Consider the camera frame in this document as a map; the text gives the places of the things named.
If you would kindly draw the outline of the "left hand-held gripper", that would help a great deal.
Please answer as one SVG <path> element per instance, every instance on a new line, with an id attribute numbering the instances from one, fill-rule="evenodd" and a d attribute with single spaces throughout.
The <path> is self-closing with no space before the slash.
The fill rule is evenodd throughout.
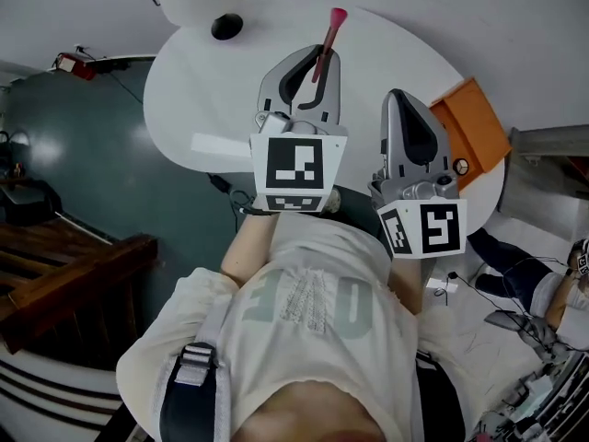
<path id="1" fill-rule="evenodd" d="M 253 213 L 319 213 L 331 195 L 348 141 L 345 128 L 326 123 L 340 119 L 338 54 L 322 57 L 315 97 L 297 106 L 297 115 L 307 121 L 285 115 L 293 113 L 295 95 L 321 50 L 321 45 L 299 49 L 262 78 L 255 117 L 259 131 L 249 139 Z"/>

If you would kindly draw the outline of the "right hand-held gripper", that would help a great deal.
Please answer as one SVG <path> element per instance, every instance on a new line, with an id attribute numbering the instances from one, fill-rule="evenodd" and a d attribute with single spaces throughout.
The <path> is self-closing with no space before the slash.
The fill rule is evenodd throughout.
<path id="1" fill-rule="evenodd" d="M 398 88 L 383 100 L 381 154 L 385 169 L 373 175 L 368 188 L 392 255 L 429 259 L 463 252 L 467 201 L 459 197 L 456 174 L 449 170 L 448 133 L 425 104 Z M 387 178 L 399 175 L 405 155 L 420 167 Z"/>

